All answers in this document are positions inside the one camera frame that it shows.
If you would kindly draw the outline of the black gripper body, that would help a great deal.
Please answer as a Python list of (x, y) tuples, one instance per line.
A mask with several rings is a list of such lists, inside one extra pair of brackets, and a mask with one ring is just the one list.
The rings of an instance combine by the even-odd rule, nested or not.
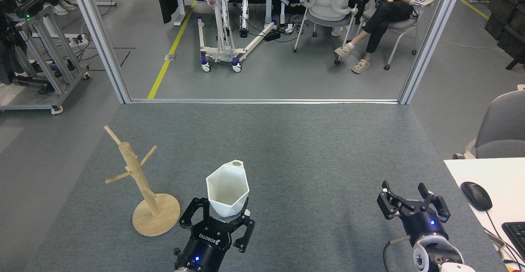
[(195, 224), (184, 250), (176, 255), (177, 272), (217, 272), (227, 250), (231, 247), (231, 233), (236, 231), (232, 223), (215, 218)]
[(420, 237), (437, 234), (447, 239), (447, 233), (435, 212), (418, 212), (401, 216), (401, 221), (409, 242), (417, 242)]

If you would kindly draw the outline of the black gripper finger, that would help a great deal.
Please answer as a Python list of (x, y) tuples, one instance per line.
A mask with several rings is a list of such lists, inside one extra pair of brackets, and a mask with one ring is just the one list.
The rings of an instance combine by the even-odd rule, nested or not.
[(191, 219), (195, 212), (199, 209), (203, 209), (203, 221), (205, 227), (210, 227), (210, 212), (209, 212), (210, 203), (208, 198), (202, 197), (197, 198), (195, 197), (189, 206), (186, 208), (185, 212), (182, 214), (182, 216), (179, 219), (179, 224), (183, 229), (189, 229), (193, 226)]
[(413, 203), (390, 190), (388, 181), (382, 182), (382, 192), (377, 197), (377, 203), (387, 220), (395, 216), (410, 216), (411, 212), (415, 211)]
[(451, 213), (445, 203), (444, 197), (436, 196), (434, 193), (430, 192), (424, 183), (418, 184), (418, 191), (423, 198), (419, 209), (421, 211), (428, 211), (430, 209), (429, 205), (433, 205), (441, 223), (446, 223), (450, 218)]
[(241, 226), (246, 226), (244, 235), (238, 238), (237, 240), (235, 240), (235, 242), (233, 242), (232, 244), (232, 246), (236, 248), (240, 253), (244, 253), (246, 251), (246, 248), (251, 239), (251, 235), (253, 233), (253, 229), (255, 225), (256, 225), (255, 221), (251, 219), (250, 210), (244, 210), (242, 214), (240, 214), (237, 218), (235, 218), (234, 220), (228, 223), (229, 233), (233, 233)]

